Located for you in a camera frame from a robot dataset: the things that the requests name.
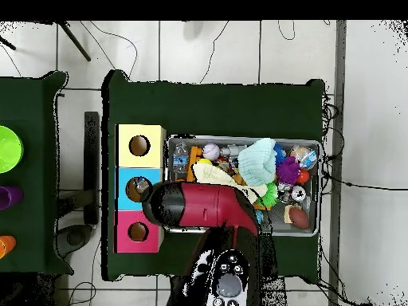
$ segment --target stacked colored boxes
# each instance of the stacked colored boxes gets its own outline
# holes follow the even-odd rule
[[[134,178],[146,179],[150,185],[162,181],[166,132],[159,125],[142,124],[119,124],[116,132],[119,152],[116,252],[157,253],[164,238],[164,230],[144,217],[142,203],[128,197],[127,186]],[[131,229],[135,225],[145,229],[144,238],[137,241],[131,237]]]

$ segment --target blue fuzzy ball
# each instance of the blue fuzzy ball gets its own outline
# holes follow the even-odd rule
[[[279,164],[283,163],[284,159],[286,159],[286,152],[284,151],[284,148],[278,143],[275,144],[273,150],[277,152],[277,156],[275,157],[275,164],[279,166]]]

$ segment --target purple cup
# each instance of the purple cup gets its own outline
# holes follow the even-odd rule
[[[19,203],[24,194],[22,189],[15,186],[0,186],[0,210]]]

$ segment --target green bowl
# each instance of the green bowl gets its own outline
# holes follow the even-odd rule
[[[11,129],[0,126],[0,174],[10,171],[22,159],[22,141]]]

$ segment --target white ball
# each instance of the white ball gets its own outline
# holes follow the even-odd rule
[[[215,161],[220,157],[220,148],[217,144],[208,143],[202,149],[202,157],[209,159],[210,161]]]
[[[292,198],[294,201],[302,202],[306,197],[306,191],[301,186],[294,186],[292,189]]]

